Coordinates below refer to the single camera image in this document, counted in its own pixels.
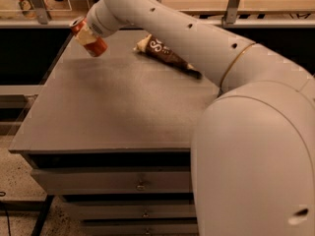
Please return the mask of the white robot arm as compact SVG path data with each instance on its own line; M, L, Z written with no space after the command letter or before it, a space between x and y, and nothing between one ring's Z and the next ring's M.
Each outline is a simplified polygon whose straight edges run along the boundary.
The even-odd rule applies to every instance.
M86 41L140 27L220 88L191 145L201 236L315 236L315 80L248 38L160 0L100 0Z

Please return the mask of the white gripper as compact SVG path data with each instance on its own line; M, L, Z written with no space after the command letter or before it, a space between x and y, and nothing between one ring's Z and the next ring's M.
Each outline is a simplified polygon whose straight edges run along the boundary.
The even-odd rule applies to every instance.
M87 13L87 24L79 26L76 40L83 46L96 42L96 36L108 37L127 25L119 11L122 6L117 1L99 0Z

